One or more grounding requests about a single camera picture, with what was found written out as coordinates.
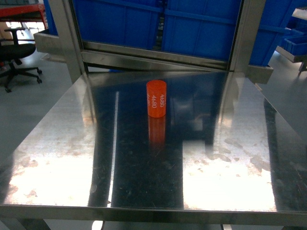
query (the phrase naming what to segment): stainless steel table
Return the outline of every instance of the stainless steel table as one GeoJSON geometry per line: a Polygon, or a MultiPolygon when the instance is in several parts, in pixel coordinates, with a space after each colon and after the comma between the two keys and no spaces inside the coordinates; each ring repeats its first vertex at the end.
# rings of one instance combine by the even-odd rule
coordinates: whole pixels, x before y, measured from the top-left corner
{"type": "Polygon", "coordinates": [[[243,74],[92,73],[1,162],[0,217],[307,226],[306,182],[305,144],[243,74]]]}

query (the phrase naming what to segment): orange cylinder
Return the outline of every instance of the orange cylinder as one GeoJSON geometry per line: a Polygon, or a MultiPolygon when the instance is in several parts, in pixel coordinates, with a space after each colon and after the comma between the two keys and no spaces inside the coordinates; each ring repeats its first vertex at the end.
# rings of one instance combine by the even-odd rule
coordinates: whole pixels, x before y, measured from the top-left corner
{"type": "Polygon", "coordinates": [[[166,113],[166,82],[151,80],[146,84],[147,111],[151,117],[163,117],[166,113]]]}

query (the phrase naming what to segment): gray floor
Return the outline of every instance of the gray floor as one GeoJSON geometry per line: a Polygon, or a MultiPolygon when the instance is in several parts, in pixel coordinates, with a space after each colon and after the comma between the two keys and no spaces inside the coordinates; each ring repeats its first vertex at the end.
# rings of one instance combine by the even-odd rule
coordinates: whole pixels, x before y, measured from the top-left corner
{"type": "MultiPolygon", "coordinates": [[[[44,115],[71,86],[66,64],[42,60],[35,52],[23,59],[23,66],[39,66],[42,84],[35,78],[18,76],[10,84],[11,93],[0,87],[0,161],[11,154],[44,115]]],[[[263,94],[307,143],[307,72],[297,77],[300,63],[293,64],[274,53],[270,66],[274,72],[263,94]]],[[[47,220],[52,230],[87,230],[91,222],[47,220]]],[[[5,229],[0,222],[0,229],[5,229]]]]}

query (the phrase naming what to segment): blue plastic crate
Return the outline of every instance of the blue plastic crate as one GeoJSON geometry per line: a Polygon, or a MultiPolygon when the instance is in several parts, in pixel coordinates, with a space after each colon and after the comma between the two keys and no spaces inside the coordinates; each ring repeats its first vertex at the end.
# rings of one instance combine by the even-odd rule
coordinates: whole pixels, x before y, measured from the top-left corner
{"type": "Polygon", "coordinates": [[[146,5],[146,6],[159,6],[159,1],[157,0],[124,0],[124,1],[146,5]]]}
{"type": "Polygon", "coordinates": [[[165,10],[162,50],[228,60],[236,20],[165,10]]]}
{"type": "Polygon", "coordinates": [[[305,28],[307,27],[307,21],[304,19],[298,18],[296,21],[296,29],[305,28]]]}
{"type": "Polygon", "coordinates": [[[285,28],[295,8],[304,6],[306,0],[266,0],[260,25],[285,28]]]}
{"type": "Polygon", "coordinates": [[[296,31],[297,33],[300,33],[301,35],[307,35],[307,25],[306,27],[293,29],[293,31],[296,31]]]}
{"type": "Polygon", "coordinates": [[[307,36],[286,39],[284,49],[293,55],[307,55],[307,36]]]}
{"type": "Polygon", "coordinates": [[[276,47],[288,30],[264,26],[259,27],[249,63],[256,66],[267,66],[276,47]]]}
{"type": "Polygon", "coordinates": [[[49,33],[51,35],[58,35],[57,28],[53,20],[53,16],[51,13],[51,9],[50,9],[48,0],[44,0],[44,5],[45,5],[45,12],[46,12],[46,17],[47,17],[49,33]]]}
{"type": "Polygon", "coordinates": [[[152,49],[162,8],[122,0],[74,0],[84,40],[152,49]]]}
{"type": "Polygon", "coordinates": [[[167,9],[236,20],[241,0],[168,0],[167,9]]]}
{"type": "Polygon", "coordinates": [[[301,31],[297,31],[297,30],[289,30],[289,29],[287,29],[287,33],[285,33],[284,35],[283,35],[283,37],[282,37],[282,40],[280,41],[280,43],[279,43],[279,46],[281,46],[281,47],[284,47],[285,46],[285,43],[286,43],[286,39],[287,38],[291,38],[291,37],[298,37],[298,36],[302,36],[302,35],[304,35],[304,33],[303,32],[301,32],[301,31]]]}

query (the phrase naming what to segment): black office chair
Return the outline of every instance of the black office chair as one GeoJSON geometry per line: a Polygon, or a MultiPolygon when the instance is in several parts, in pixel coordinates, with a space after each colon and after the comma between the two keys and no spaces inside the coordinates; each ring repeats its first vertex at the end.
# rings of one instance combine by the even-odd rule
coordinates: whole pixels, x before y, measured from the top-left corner
{"type": "Polygon", "coordinates": [[[33,68],[22,68],[17,69],[14,66],[15,62],[17,65],[21,65],[21,58],[25,58],[35,52],[36,46],[34,44],[18,44],[18,38],[17,38],[17,31],[18,30],[25,30],[24,28],[10,28],[6,29],[4,31],[9,31],[13,35],[13,41],[14,45],[6,45],[2,46],[0,43],[0,62],[8,61],[10,65],[10,70],[0,74],[0,78],[8,76],[6,79],[6,82],[4,84],[5,91],[11,92],[9,89],[9,83],[13,79],[14,76],[21,74],[25,76],[35,77],[38,83],[42,83],[42,80],[39,76],[28,73],[27,71],[36,69],[38,74],[41,74],[42,71],[38,67],[33,68]]]}

